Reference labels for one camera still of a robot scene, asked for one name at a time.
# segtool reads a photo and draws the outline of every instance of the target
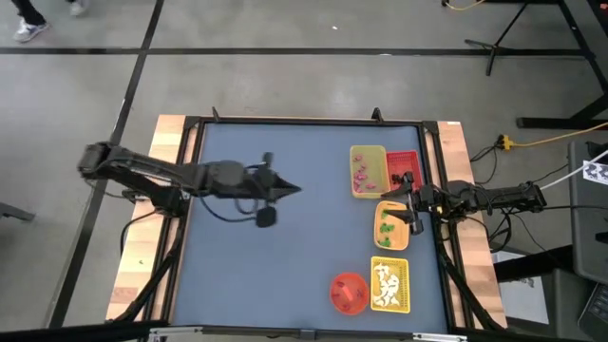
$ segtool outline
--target yellow cable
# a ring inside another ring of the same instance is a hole
[[[530,147],[530,146],[536,146],[536,145],[539,145],[539,144],[542,144],[542,143],[551,143],[551,142],[554,142],[554,141],[558,141],[558,140],[560,140],[560,139],[569,138],[569,137],[574,137],[574,136],[576,136],[576,135],[578,135],[578,134],[589,133],[589,132],[591,132],[591,131],[593,131],[593,130],[596,130],[596,129],[602,128],[602,127],[604,127],[604,126],[606,126],[606,125],[608,125],[608,123],[602,123],[602,124],[598,124],[598,125],[597,125],[597,126],[595,126],[595,127],[591,127],[591,128],[588,128],[588,129],[584,129],[584,130],[581,130],[581,131],[578,131],[578,132],[572,132],[572,133],[568,133],[568,134],[560,135],[560,136],[558,136],[558,137],[549,138],[549,139],[545,139],[545,140],[541,140],[541,141],[537,141],[537,142],[529,142],[529,143],[516,143],[516,142],[512,142],[512,141],[511,141],[511,144],[510,144],[510,145],[511,145],[511,146],[515,146],[515,147]]]
[[[446,6],[448,6],[448,7],[449,7],[451,10],[469,10],[469,9],[474,8],[475,6],[477,6],[477,5],[479,5],[479,4],[482,4],[484,1],[485,1],[485,0],[480,0],[480,1],[477,1],[476,3],[474,3],[474,4],[472,4],[472,5],[468,5],[468,6],[463,7],[463,8],[457,8],[457,7],[453,7],[453,6],[451,6],[449,3],[446,3]]]

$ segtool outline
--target person's leg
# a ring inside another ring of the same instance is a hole
[[[88,0],[66,0],[69,3],[69,13],[73,16],[79,16],[86,12],[88,8]]]
[[[12,39],[19,43],[29,42],[38,33],[48,29],[45,17],[34,8],[29,0],[12,0],[12,3],[19,9],[19,15],[22,17],[19,29]]]
[[[38,26],[47,23],[45,17],[36,10],[29,0],[12,0],[12,3],[27,24]]]

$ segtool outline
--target tripod stand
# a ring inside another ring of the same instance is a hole
[[[523,10],[525,10],[525,8],[528,6],[529,3],[530,3],[529,1],[526,1],[525,3],[523,3],[523,6],[520,8],[520,10],[517,12],[517,14],[515,14],[515,17],[513,18],[513,20],[511,20],[511,22],[506,27],[506,29],[503,31],[503,34],[501,34],[501,36],[498,38],[496,43],[488,44],[488,43],[484,43],[484,42],[478,42],[478,41],[474,41],[474,40],[470,40],[470,39],[465,39],[465,43],[467,43],[469,45],[480,46],[484,49],[490,49],[490,56],[489,56],[489,59],[487,60],[487,67],[485,68],[485,76],[489,76],[492,73],[492,67],[494,66],[494,60],[496,59],[496,56],[513,54],[513,53],[509,53],[511,51],[514,51],[513,48],[501,47],[500,43],[503,40],[503,38],[505,37],[505,35],[509,32],[509,30],[513,27],[513,24],[515,24],[515,22],[520,17],[520,15],[522,15]]]

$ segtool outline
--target wooden plank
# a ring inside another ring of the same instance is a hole
[[[160,115],[148,153],[150,157],[175,162],[184,120],[183,115]],[[138,202],[133,211],[133,219],[152,210],[154,208],[150,201]],[[114,290],[105,315],[107,319],[122,314],[150,278],[161,226],[162,216],[152,215],[129,227]]]
[[[180,146],[184,116],[161,115],[150,147],[149,155],[168,162],[175,162]],[[473,181],[472,171],[468,162],[465,136],[459,123],[439,123],[442,150],[446,162],[446,172],[449,180]],[[188,144],[188,156],[191,155],[191,140]],[[439,175],[434,159],[432,141],[427,135],[428,154],[431,161],[433,180],[438,182]],[[138,203],[133,217],[151,210],[149,203]],[[128,303],[137,296],[152,271],[152,263],[159,241],[162,218],[152,216],[134,224],[127,236],[123,258],[119,266],[114,291],[110,299],[107,318],[121,314]],[[485,229],[473,220],[466,220],[458,225],[458,236],[461,243],[463,261],[465,264],[466,280],[473,293],[492,317],[506,326],[503,304],[498,291],[498,283],[492,267],[489,246],[485,238]],[[458,326],[464,326],[462,306],[457,289],[451,284],[452,303]],[[163,291],[157,295],[153,317],[158,317],[162,305]]]
[[[473,171],[468,161],[463,127],[460,123],[454,122],[439,122],[438,124],[439,137],[446,164],[447,180],[474,182]],[[472,217],[483,221],[480,213]],[[503,327],[506,327],[506,317],[504,316],[503,303],[496,274],[494,273],[492,255],[487,243],[485,228],[479,222],[466,219],[458,224],[457,231],[461,255],[463,256],[463,263],[465,265],[466,283],[482,303],[482,306],[490,312],[492,318]],[[453,294],[457,293],[457,290],[455,290],[456,288],[452,286]],[[482,327],[477,319],[476,327]]]

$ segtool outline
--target concrete floor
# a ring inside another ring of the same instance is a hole
[[[34,4],[52,29],[26,47],[126,48],[141,45],[155,1],[93,2],[90,14],[77,19],[61,1]],[[606,36],[586,2],[568,5],[598,59],[608,63]],[[454,12],[439,0],[176,0],[165,3],[152,47],[466,48],[465,38],[495,40],[517,8]],[[11,3],[1,2],[0,47],[16,46],[10,37],[17,21]],[[531,6],[504,44],[575,48],[569,30],[557,7]],[[87,143],[112,131],[135,61],[0,54],[0,200],[37,214],[28,224],[0,219],[0,331],[44,325],[90,193],[76,162]],[[491,77],[484,71],[485,58],[473,57],[149,56],[122,145],[146,152],[159,114],[208,114],[212,105],[222,115],[339,118],[367,118],[379,106],[391,119],[463,122],[473,155],[500,133],[518,142],[561,134],[520,130],[514,119],[567,117],[601,93],[578,58],[500,59]],[[565,155],[566,142],[500,153],[488,186],[539,178],[563,165]],[[491,157],[474,164],[476,178],[485,179],[491,164]],[[568,203],[566,183],[546,196],[550,204]],[[68,325],[103,320],[131,211],[125,201],[104,200]],[[545,248],[570,242],[567,211],[522,217]],[[496,221],[486,220],[490,227]],[[511,245],[539,250],[517,224]]]

